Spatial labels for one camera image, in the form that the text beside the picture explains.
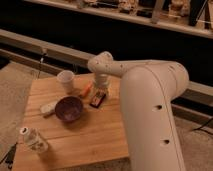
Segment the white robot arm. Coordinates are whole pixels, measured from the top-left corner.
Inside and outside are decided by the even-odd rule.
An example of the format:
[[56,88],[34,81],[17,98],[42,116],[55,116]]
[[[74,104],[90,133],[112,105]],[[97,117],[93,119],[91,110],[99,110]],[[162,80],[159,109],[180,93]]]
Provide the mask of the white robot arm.
[[103,74],[120,78],[120,107],[132,171],[186,171],[171,101],[187,89],[189,75],[174,61],[116,61],[108,52],[88,60]]

